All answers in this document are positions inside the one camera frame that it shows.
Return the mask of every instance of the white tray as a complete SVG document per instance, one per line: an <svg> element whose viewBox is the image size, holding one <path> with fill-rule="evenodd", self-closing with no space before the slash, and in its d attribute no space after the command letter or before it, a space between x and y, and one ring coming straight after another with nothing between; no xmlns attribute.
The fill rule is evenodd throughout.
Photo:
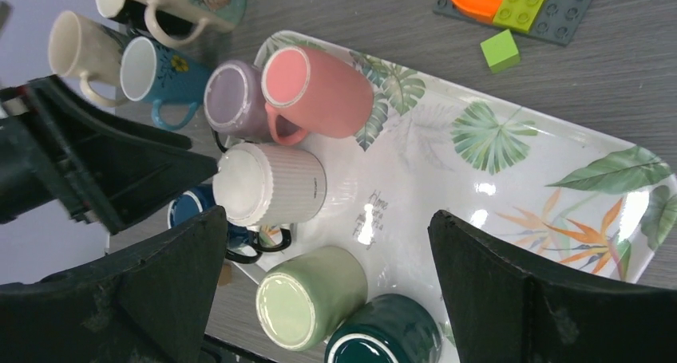
<svg viewBox="0 0 677 363"><path fill-rule="evenodd" d="M296 32L268 38L255 65L287 45L352 64L376 98L355 137L312 134L299 145L326 169L328 198L314 219L295 226L286 251L240 266L257 283L298 254L343 247L364 267L370 298L404 294L433 315L448 338L441 361L451 362L458 357L427 232L435 211L628 282L672 228L677 180L646 149Z"/></svg>

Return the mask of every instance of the green toy block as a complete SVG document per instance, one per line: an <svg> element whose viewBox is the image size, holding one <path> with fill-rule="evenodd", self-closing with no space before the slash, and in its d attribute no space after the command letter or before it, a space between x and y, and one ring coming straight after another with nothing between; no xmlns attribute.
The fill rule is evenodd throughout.
<svg viewBox="0 0 677 363"><path fill-rule="evenodd" d="M545 0L503 0L493 16L495 26L527 33Z"/></svg>
<svg viewBox="0 0 677 363"><path fill-rule="evenodd" d="M483 41L480 46L492 73L499 73L520 63L520 51L510 30Z"/></svg>

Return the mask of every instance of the gray wall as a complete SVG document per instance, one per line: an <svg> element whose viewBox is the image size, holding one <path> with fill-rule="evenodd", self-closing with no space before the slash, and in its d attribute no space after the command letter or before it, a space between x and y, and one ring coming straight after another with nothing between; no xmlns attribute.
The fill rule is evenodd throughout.
<svg viewBox="0 0 677 363"><path fill-rule="evenodd" d="M47 41L53 20L73 10L103 22L94 0L7 0L14 12L0 38L0 82L20 85L51 74ZM77 82L69 81L79 92ZM96 85L113 97L114 88ZM100 258L108 232L99 224L75 223L58 201L0 225L0 284L36 282L46 275Z"/></svg>

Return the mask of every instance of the gray wooden surface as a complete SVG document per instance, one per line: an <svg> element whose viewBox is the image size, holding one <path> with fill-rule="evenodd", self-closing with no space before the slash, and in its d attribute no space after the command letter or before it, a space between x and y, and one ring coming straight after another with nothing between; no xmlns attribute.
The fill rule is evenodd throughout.
<svg viewBox="0 0 677 363"><path fill-rule="evenodd" d="M522 62L492 75L480 42L496 31L435 16L435 0L247 0L247 14L229 36L211 35L187 50L215 65L253 61L266 37L296 30L363 51L640 144L677 168L677 2L594 0L566 48L517 37ZM150 107L117 110L150 124ZM177 122L183 108L168 112ZM194 151L217 157L204 114L180 131ZM111 239L119 250L166 228L166 213ZM217 290L207 332L280 362L322 360L322 350L288 353L269 342L253 306L255 285L234 269ZM677 288L677 237L659 249L640 283Z"/></svg>

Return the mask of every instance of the pink mug handle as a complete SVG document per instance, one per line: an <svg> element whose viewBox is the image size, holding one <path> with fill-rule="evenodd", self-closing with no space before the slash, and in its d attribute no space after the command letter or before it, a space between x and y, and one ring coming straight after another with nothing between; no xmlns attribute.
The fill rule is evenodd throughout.
<svg viewBox="0 0 677 363"><path fill-rule="evenodd" d="M304 128L299 128L289 136L280 137L277 133L277 119L281 116L275 107L266 103L266 112L268 113L268 127L271 130L273 140L284 146L292 146L301 142L308 135L308 131Z"/></svg>

